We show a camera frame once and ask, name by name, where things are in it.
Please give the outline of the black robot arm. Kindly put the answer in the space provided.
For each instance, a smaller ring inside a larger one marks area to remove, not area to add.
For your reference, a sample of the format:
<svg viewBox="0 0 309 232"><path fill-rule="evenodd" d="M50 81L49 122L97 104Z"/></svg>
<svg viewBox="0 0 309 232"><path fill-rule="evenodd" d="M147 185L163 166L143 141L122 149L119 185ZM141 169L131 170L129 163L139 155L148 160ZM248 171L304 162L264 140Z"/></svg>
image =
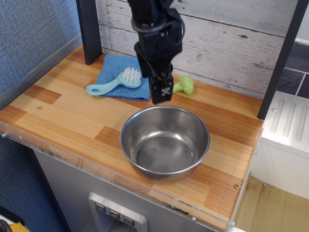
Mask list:
<svg viewBox="0 0 309 232"><path fill-rule="evenodd" d="M153 104L170 101L174 80L171 64L182 52L185 24L170 0L130 0L134 46L143 77L148 78Z"/></svg>

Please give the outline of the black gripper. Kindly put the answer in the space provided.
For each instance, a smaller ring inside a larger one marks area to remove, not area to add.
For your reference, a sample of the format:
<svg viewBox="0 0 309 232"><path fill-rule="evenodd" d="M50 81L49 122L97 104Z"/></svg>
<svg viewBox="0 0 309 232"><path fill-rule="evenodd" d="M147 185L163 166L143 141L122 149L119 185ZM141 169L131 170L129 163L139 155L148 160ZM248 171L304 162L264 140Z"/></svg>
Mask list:
<svg viewBox="0 0 309 232"><path fill-rule="evenodd" d="M149 77L153 104L170 101L173 91L173 66L171 61L182 52L183 24L169 22L162 30L139 32L139 42L134 46L143 77Z"/></svg>

